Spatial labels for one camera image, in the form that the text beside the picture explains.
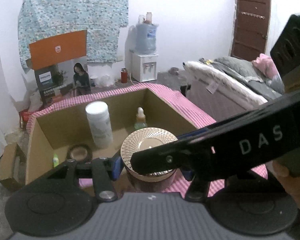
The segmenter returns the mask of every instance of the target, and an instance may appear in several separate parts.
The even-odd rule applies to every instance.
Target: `woman printed on box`
[[[80,63],[76,63],[73,70],[74,96],[89,94],[91,89],[88,73],[83,69]]]

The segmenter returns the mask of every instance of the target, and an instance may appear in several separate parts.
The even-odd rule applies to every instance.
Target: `blue floral fabric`
[[[87,61],[115,62],[120,27],[128,25],[128,0],[23,0],[18,18],[20,60],[26,68],[29,44],[87,30]]]

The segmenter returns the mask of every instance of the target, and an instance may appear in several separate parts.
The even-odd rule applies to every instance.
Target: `red thermos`
[[[126,68],[121,69],[121,83],[128,82],[128,71]]]

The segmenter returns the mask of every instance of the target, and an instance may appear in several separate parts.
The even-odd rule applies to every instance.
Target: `small bottle with white cap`
[[[86,106],[87,119],[93,141],[98,148],[107,148],[113,143],[108,105],[95,101]]]
[[[141,107],[138,107],[137,120],[136,123],[134,124],[134,128],[136,130],[139,130],[146,127],[148,127],[146,124],[146,116],[143,113],[143,109]]]

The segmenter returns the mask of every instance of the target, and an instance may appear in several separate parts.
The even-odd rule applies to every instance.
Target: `round patterned lid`
[[[135,152],[160,146],[162,144],[170,143],[176,140],[177,138],[172,133],[164,129],[152,128],[152,127],[143,128],[131,133],[124,140],[121,146],[121,158],[128,171],[138,179],[144,181],[154,181],[153,180],[154,177],[168,175],[168,174],[170,176],[174,172],[174,170],[155,172],[155,173],[148,174],[146,176],[139,175],[132,169],[130,160],[131,160],[131,156]]]

